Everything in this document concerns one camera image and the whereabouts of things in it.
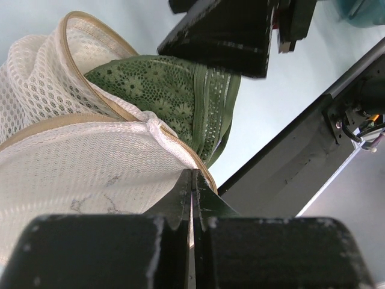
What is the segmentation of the round beige mesh laundry bag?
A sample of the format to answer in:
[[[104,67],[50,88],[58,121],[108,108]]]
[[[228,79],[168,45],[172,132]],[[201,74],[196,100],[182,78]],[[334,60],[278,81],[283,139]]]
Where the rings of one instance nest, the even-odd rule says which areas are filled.
[[[1,266],[25,226],[48,214],[143,213],[196,153],[154,113],[96,87],[85,73],[136,55],[114,30],[81,11],[47,36],[12,44],[1,66]]]

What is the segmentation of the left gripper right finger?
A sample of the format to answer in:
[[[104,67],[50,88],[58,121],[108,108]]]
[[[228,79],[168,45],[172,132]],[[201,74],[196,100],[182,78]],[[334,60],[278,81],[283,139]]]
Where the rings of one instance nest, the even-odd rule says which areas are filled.
[[[329,217],[241,217],[192,172],[197,288],[374,288],[349,229]]]

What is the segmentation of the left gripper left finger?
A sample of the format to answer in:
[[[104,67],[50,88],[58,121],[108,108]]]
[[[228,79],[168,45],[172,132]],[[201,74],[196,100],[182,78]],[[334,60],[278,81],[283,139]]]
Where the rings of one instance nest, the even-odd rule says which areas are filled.
[[[191,171],[142,214],[51,214],[22,231],[2,288],[186,288]]]

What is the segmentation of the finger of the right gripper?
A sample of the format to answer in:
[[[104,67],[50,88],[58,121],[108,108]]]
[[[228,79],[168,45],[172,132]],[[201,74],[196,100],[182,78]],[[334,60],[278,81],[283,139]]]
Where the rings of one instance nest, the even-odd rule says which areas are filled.
[[[307,37],[317,0],[279,1],[276,29],[279,53],[293,52],[298,41]]]
[[[158,46],[160,55],[266,78],[276,1],[169,1],[184,17]]]

